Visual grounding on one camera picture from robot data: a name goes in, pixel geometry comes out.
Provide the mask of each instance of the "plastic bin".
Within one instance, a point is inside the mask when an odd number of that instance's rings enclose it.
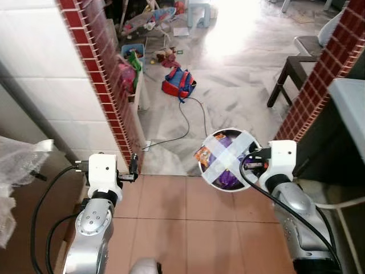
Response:
[[[124,56],[124,54],[130,49],[136,49],[139,53],[143,53],[143,56],[141,58],[138,58],[138,60],[142,62],[143,72],[145,72],[146,61],[145,61],[144,45],[143,44],[124,45],[124,46],[121,47],[121,55]]]

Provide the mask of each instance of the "black cable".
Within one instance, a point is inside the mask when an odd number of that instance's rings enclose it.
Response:
[[[268,197],[270,200],[272,200],[275,204],[278,204],[279,206],[281,206],[283,209],[285,209],[287,212],[289,212],[290,214],[292,214],[295,218],[297,218],[299,221],[301,221],[306,227],[308,227],[317,237],[319,237],[323,243],[325,244],[325,246],[327,247],[327,249],[330,251],[331,255],[333,256],[333,258],[335,259],[339,269],[341,270],[341,263],[340,260],[337,257],[337,254],[334,250],[334,248],[331,246],[331,244],[326,240],[326,238],[313,226],[311,225],[306,219],[304,219],[301,215],[297,214],[294,210],[292,210],[290,207],[288,207],[286,204],[284,204],[283,202],[281,202],[280,200],[278,200],[277,198],[275,198],[273,195],[269,194],[268,192],[266,192],[265,190],[263,190],[262,188],[258,187],[257,185],[255,185],[253,182],[251,182],[245,175],[244,171],[243,171],[243,166],[244,166],[244,162],[245,160],[251,156],[251,154],[247,154],[240,163],[240,174],[243,177],[243,179],[250,185],[252,186],[255,190],[259,191],[261,194],[265,195],[266,197]]]
[[[53,178],[50,185],[47,187],[47,189],[43,193],[42,197],[39,199],[38,204],[35,207],[35,210],[33,211],[32,219],[31,219],[31,227],[30,227],[30,258],[31,258],[32,265],[33,265],[33,268],[34,268],[34,271],[36,274],[42,274],[42,271],[40,270],[40,267],[37,262],[37,257],[35,255],[35,230],[36,230],[37,216],[38,216],[39,208],[42,205],[48,192],[50,191],[52,186],[57,182],[57,180],[63,174],[65,174],[67,171],[72,170],[74,168],[75,168],[74,166],[66,167],[64,170],[62,170],[60,173],[58,173],[56,177]]]
[[[326,215],[323,213],[323,211],[319,208],[319,207],[315,207],[318,211],[318,213],[320,214],[320,216],[322,217],[327,229],[328,229],[328,233],[330,234],[330,241],[331,244],[333,246],[333,249],[336,251],[336,242],[335,242],[335,237],[333,235],[333,231],[331,228],[331,225],[329,223],[329,220],[327,219]]]
[[[51,228],[51,230],[48,233],[47,236],[47,243],[46,243],[46,266],[47,266],[47,272],[48,274],[54,274],[53,270],[52,270],[52,265],[51,265],[51,242],[52,242],[52,237],[53,234],[55,232],[55,230],[57,229],[57,227],[62,224],[64,221],[71,219],[71,218],[75,218],[79,215],[80,213],[76,213],[76,214],[72,214],[69,215],[63,219],[58,220],[53,227]]]
[[[202,103],[201,103],[199,100],[197,100],[197,99],[195,99],[195,98],[192,98],[192,97],[188,97],[188,98],[184,98],[184,99],[193,99],[193,100],[195,100],[196,102],[198,102],[198,103],[199,103],[199,105],[200,105],[201,109],[203,110],[205,136],[208,136],[208,133],[207,133],[207,131],[206,131],[205,111],[204,111],[204,108],[203,108]],[[188,130],[186,131],[186,133],[185,133],[183,136],[178,137],[178,138],[174,138],[174,139],[170,139],[170,140],[166,140],[166,141],[158,142],[158,143],[155,143],[155,144],[150,144],[149,146],[143,147],[143,148],[142,148],[142,150],[144,150],[145,148],[149,148],[149,147],[156,146],[156,145],[158,145],[158,144],[163,144],[163,143],[172,142],[172,141],[176,141],[176,140],[182,139],[182,138],[184,138],[185,136],[187,136],[187,135],[189,134],[189,131],[190,131],[190,123],[189,123],[188,118],[187,118],[187,117],[185,116],[185,114],[183,113],[183,110],[181,109],[181,102],[179,102],[179,110],[180,110],[181,114],[183,115],[183,117],[184,117],[184,119],[185,119],[185,121],[186,121],[186,123],[187,123],[187,125],[188,125]]]

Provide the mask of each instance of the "marble floor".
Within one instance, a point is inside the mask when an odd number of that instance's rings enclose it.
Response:
[[[218,18],[207,29],[196,28],[202,10],[194,11],[194,26],[187,37],[173,37],[170,46],[183,50],[177,55],[182,69],[197,82],[191,97],[198,99],[206,115],[208,134],[227,127],[249,131],[262,146],[272,140],[288,111],[279,97],[273,108],[266,107],[275,82],[288,55],[297,55],[293,39],[317,35],[337,14],[323,11],[321,1],[292,1],[286,14],[282,2],[267,0],[217,1]],[[186,26],[184,17],[172,27]],[[186,133],[187,124],[179,112],[176,97],[161,91],[170,72],[160,64],[151,65],[152,52],[163,47],[163,37],[148,38],[145,81],[151,106],[139,111],[147,140],[157,143]],[[298,90],[288,79],[285,87],[292,99]],[[186,100],[181,105],[190,123],[184,138],[153,146],[145,153],[142,174],[199,176],[194,153],[205,139],[203,114],[199,104]]]

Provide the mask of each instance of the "plastic wrap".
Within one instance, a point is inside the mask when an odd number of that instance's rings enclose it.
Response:
[[[28,144],[0,136],[0,247],[5,248],[16,222],[11,214],[13,187],[29,184],[52,150],[53,140]]]

